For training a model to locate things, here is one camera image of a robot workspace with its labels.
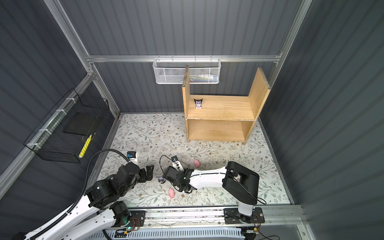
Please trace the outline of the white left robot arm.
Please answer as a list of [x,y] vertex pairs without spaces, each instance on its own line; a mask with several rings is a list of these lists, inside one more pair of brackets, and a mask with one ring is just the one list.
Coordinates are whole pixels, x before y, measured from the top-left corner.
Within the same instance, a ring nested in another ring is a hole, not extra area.
[[120,227],[133,230],[142,223],[133,217],[127,205],[119,201],[137,183],[147,181],[145,169],[135,163],[119,168],[117,174],[89,187],[71,206],[34,231],[20,232],[14,240],[84,240],[108,229]]

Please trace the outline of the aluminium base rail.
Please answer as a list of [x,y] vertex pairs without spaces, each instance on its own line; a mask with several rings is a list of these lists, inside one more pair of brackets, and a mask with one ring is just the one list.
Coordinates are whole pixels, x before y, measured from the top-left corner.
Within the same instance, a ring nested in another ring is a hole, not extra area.
[[[224,209],[230,206],[200,206],[175,208],[133,208],[132,211],[145,211],[142,229],[198,228],[198,227],[254,227],[253,223],[226,224]],[[276,225],[307,224],[307,218],[300,205],[259,205],[265,222],[262,227]]]

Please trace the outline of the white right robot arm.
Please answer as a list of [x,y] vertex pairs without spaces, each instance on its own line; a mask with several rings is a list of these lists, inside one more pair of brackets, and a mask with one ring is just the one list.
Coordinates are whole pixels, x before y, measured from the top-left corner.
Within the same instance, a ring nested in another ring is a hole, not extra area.
[[238,211],[242,216],[252,216],[254,206],[258,203],[260,176],[236,162],[231,161],[225,167],[206,171],[181,171],[169,166],[163,178],[184,193],[202,188],[223,188],[239,201]]

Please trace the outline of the items in mesh basket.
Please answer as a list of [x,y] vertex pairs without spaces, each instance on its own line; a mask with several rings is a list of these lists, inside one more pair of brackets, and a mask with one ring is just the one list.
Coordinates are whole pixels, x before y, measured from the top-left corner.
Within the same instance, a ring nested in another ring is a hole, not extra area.
[[217,75],[190,75],[191,84],[218,84],[219,81]]

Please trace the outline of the white vented cover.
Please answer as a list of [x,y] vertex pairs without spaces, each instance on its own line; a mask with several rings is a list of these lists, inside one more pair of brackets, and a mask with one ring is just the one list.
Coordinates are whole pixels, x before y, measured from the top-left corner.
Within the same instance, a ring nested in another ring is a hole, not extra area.
[[126,234],[116,234],[116,230],[106,231],[113,240],[244,240],[238,228],[174,228],[174,229],[140,229]]

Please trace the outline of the pink pig toy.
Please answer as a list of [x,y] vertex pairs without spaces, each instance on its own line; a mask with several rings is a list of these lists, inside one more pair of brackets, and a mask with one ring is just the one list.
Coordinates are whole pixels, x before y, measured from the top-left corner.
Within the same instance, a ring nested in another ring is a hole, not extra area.
[[201,166],[201,163],[198,160],[194,160],[194,164],[197,168]]
[[173,199],[175,197],[175,191],[172,188],[169,189],[169,197],[171,199]]

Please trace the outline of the wooden shelf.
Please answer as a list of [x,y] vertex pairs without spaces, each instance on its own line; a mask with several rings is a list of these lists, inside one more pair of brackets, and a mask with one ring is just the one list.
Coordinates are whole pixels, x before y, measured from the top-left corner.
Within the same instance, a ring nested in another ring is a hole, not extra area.
[[[190,68],[186,67],[183,104],[187,141],[241,142],[245,144],[260,116],[271,87],[258,68],[247,96],[192,95]],[[196,109],[194,99],[203,99]]]

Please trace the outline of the yellow marker pen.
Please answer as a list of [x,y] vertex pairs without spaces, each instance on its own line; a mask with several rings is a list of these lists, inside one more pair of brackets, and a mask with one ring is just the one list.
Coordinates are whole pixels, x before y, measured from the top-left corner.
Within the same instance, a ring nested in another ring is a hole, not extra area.
[[89,145],[90,145],[90,142],[92,141],[92,138],[93,138],[93,135],[90,135],[87,140],[85,141],[84,145],[83,145],[83,148],[81,149],[80,153],[79,153],[79,158],[83,158]]

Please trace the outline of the purple black cat figurine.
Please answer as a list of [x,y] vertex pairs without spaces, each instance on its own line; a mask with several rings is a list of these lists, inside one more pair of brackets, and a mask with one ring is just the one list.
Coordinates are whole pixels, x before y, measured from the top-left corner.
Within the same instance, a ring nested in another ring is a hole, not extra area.
[[164,184],[166,182],[166,179],[163,177],[158,177],[158,182]]
[[194,99],[196,109],[202,108],[203,99]]

